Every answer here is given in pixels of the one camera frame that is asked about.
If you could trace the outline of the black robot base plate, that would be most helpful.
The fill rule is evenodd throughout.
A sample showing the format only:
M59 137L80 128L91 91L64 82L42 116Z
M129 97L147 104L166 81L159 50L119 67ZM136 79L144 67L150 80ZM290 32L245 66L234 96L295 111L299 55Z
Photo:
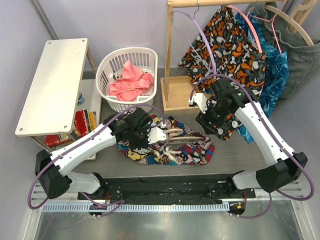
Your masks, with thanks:
M253 199L251 187L237 190L231 174L162 175L150 177L102 178L79 184L93 200L123 200L127 205L205 205L231 199Z

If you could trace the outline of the comic print shorts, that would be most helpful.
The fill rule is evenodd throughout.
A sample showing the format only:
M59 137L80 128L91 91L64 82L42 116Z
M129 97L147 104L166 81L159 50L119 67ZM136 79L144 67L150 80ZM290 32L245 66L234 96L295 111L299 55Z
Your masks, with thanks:
M117 150L125 157L142 165L196 165L203 166L210 162L215 146L212 140L200 132L193 131L184 123L177 121L173 116L165 119L166 127L169 129L182 129L183 134L191 136L202 136L203 139L193 143L171 144L158 142L147 148L131 149L128 141L117 143Z

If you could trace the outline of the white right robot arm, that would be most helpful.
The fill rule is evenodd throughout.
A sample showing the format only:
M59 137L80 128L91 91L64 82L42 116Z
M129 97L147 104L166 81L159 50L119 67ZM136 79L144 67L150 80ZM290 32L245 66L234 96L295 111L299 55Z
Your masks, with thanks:
M232 181L225 186L226 193L233 198L248 188L261 188L272 193L300 177L308 162L307 156L303 152L297 153L281 138L249 88L241 86L236 89L231 81L231 78L219 79L211 85L215 105L204 94L192 92L189 106L199 107L196 121L208 135L213 134L214 126L222 126L225 118L233 114L250 132L264 157L266 168L234 174Z

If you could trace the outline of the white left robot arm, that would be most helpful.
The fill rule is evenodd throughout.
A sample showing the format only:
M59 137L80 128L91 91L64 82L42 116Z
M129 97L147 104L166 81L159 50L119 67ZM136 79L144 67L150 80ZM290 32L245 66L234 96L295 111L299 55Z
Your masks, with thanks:
M165 139L162 130L152 127L153 119L141 107L124 116L110 115L95 130L54 152L37 153L35 175L48 199L55 199L68 190L86 192L100 200L107 192L94 174L81 175L73 169L95 153L123 141L136 150L147 148Z

